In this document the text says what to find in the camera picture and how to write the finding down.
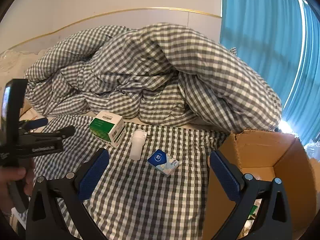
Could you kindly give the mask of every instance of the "barcode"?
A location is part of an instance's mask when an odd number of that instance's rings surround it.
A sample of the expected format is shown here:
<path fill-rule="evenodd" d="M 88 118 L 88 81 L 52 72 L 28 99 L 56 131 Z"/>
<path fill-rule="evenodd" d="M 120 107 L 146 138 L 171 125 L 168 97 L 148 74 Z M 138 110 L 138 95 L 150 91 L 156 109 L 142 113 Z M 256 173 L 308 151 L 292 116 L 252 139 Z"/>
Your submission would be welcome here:
<path fill-rule="evenodd" d="M 104 115 L 102 118 L 103 118 L 103 119 L 107 119 L 107 120 L 112 120 L 112 117 L 109 116 L 109 115 Z"/>
<path fill-rule="evenodd" d="M 177 160 L 174 160 L 174 161 L 171 163 L 171 165 L 175 166 L 177 162 L 178 162 Z"/>
<path fill-rule="evenodd" d="M 113 136 L 116 137 L 118 132 L 119 132 L 119 127 L 117 127 L 117 129 L 115 130 L 115 132 L 113 133 Z"/>

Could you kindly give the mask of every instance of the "metal screw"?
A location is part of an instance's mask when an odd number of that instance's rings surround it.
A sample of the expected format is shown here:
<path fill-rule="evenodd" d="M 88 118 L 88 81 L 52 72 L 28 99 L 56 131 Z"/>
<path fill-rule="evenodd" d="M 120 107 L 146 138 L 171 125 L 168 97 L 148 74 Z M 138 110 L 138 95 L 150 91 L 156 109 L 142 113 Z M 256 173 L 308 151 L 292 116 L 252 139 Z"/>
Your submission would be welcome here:
<path fill-rule="evenodd" d="M 252 180 L 252 179 L 253 179 L 253 176 L 252 176 L 250 173 L 246 173 L 246 174 L 244 175 L 244 177 L 245 177 L 245 179 L 247 179 L 247 180 Z"/>
<path fill-rule="evenodd" d="M 44 181 L 44 176 L 38 177 L 37 181 L 38 181 L 39 183 L 41 183 L 42 181 Z"/>
<path fill-rule="evenodd" d="M 72 179 L 75 176 L 75 174 L 73 172 L 68 172 L 66 175 L 67 179 Z"/>
<path fill-rule="evenodd" d="M 281 184 L 282 181 L 281 181 L 281 179 L 279 179 L 279 178 L 275 178 L 275 183 L 276 183 L 276 184 Z"/>

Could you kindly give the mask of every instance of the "blue box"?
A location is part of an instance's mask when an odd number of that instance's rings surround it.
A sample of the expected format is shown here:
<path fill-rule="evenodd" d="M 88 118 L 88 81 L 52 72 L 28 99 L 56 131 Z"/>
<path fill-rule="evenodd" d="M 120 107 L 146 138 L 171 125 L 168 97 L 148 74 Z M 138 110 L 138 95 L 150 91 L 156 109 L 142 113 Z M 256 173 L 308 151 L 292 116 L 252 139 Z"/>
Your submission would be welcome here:
<path fill-rule="evenodd" d="M 148 158 L 148 163 L 167 177 L 179 166 L 179 161 L 159 149 Z"/>

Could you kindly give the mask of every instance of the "cardboard box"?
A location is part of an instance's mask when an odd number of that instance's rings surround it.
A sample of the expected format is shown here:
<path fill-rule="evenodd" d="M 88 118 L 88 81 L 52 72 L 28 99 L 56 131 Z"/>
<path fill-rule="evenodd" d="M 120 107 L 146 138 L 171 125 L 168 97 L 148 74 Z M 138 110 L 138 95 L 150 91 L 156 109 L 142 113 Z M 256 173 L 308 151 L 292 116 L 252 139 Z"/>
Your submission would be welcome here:
<path fill-rule="evenodd" d="M 89 128 L 99 140 L 114 147 L 119 145 L 126 133 L 122 116 L 104 111 L 97 114 Z"/>
<path fill-rule="evenodd" d="M 293 238 L 308 227 L 316 215 L 320 185 L 315 183 L 313 168 L 298 138 L 292 134 L 245 130 L 240 134 L 232 132 L 219 150 L 242 173 L 267 181 L 279 177 L 288 197 Z M 234 206 L 210 169 L 202 240 L 212 239 Z"/>

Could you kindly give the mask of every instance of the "gray checkered bedsheet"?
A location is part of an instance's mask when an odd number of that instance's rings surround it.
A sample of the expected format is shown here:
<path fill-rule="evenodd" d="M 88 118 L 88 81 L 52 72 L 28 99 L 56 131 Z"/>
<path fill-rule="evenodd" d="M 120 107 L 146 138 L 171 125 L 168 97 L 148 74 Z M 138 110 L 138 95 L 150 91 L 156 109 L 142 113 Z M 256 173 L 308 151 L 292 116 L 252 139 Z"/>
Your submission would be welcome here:
<path fill-rule="evenodd" d="M 102 26 L 60 41 L 26 72 L 41 114 L 111 111 L 156 125 L 197 116 L 221 131 L 271 130 L 281 102 L 223 46 L 185 26 Z"/>
<path fill-rule="evenodd" d="M 92 117 L 61 115 L 44 129 L 50 132 L 74 125 L 76 133 L 65 139 L 65 151 L 35 158 L 36 177 L 64 177 L 90 159 L 100 147 L 110 153 L 109 166 L 91 199 L 84 201 L 89 214 L 109 239 L 191 239 L 201 237 L 206 201 L 206 156 L 225 139 L 214 131 L 126 123 L 127 134 L 119 147 L 106 147 L 88 129 Z M 130 137 L 136 129 L 151 139 L 140 161 L 128 158 Z M 168 178 L 147 163 L 156 149 L 180 161 Z M 79 237 L 62 200 L 60 208 L 70 232 Z"/>

